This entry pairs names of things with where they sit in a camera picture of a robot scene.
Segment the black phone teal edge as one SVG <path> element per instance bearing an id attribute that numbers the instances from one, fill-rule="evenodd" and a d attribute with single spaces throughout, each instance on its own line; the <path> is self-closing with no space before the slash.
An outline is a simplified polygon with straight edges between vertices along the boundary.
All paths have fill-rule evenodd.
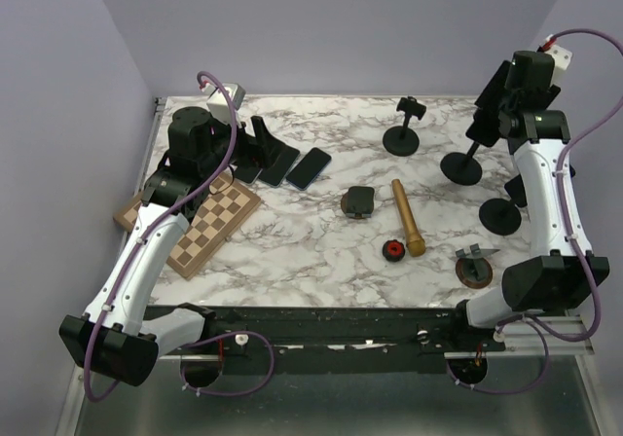
<path id="1" fill-rule="evenodd" d="M 261 171 L 258 180 L 268 186 L 278 188 L 299 155 L 298 149 L 285 145 L 275 163 Z"/>

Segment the black phone silver edge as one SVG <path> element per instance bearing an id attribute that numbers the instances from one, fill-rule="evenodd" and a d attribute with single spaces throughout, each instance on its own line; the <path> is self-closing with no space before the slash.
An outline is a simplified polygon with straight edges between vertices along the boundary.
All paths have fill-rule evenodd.
<path id="1" fill-rule="evenodd" d="M 482 146 L 491 148 L 500 138 L 498 113 L 510 66 L 511 62 L 504 60 L 475 101 L 476 111 L 466 136 Z"/>

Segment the dark phone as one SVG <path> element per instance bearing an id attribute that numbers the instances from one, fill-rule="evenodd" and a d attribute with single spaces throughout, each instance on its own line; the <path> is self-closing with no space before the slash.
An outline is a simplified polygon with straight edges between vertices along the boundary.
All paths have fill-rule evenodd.
<path id="1" fill-rule="evenodd" d="M 330 162 L 329 154 L 319 148 L 312 148 L 287 174 L 286 181 L 296 189 L 304 191 Z"/>

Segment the black round-base clamp stand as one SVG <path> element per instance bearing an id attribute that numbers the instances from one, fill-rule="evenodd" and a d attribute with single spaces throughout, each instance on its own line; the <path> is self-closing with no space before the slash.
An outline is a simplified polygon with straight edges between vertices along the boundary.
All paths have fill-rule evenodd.
<path id="1" fill-rule="evenodd" d="M 383 136 L 383 145 L 390 154 L 408 157 L 417 152 L 420 139 L 417 133 L 409 128 L 409 124 L 413 117 L 420 121 L 426 113 L 426 109 L 427 107 L 419 103 L 413 96 L 400 98 L 396 111 L 404 113 L 403 124 L 399 127 L 391 127 Z"/>

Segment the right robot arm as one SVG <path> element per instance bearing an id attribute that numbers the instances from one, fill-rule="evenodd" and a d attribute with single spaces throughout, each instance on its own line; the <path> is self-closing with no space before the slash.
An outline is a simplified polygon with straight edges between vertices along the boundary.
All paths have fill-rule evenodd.
<path id="1" fill-rule="evenodd" d="M 466 135 L 491 147 L 503 139 L 518 174 L 507 185 L 508 200 L 492 199 L 480 218 L 494 233 L 512 233 L 530 218 L 528 260 L 507 268 L 500 286 L 465 303 L 465 316 L 448 326 L 450 343 L 468 350 L 516 314 L 575 309 L 609 274 L 609 261 L 595 255 L 584 233 L 571 181 L 568 121 L 550 105 L 560 93 L 558 79 L 570 65 L 570 51 L 553 46 L 517 51 L 501 63 L 475 105 Z"/>

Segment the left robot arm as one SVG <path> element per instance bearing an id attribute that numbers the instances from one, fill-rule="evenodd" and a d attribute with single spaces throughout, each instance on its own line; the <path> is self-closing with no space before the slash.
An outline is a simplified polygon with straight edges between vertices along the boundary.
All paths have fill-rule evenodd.
<path id="1" fill-rule="evenodd" d="M 230 165 L 272 166 L 284 147 L 264 119 L 253 116 L 246 133 L 201 107 L 177 110 L 167 130 L 168 149 L 147 179 L 127 244 L 105 284 L 79 316 L 67 315 L 59 336 L 83 370 L 84 384 L 98 373 L 114 383 L 139 386 L 156 361 L 188 346 L 209 351 L 216 331 L 209 309 L 182 304 L 156 319 L 144 315 L 156 281 L 188 231 L 212 182 Z"/>

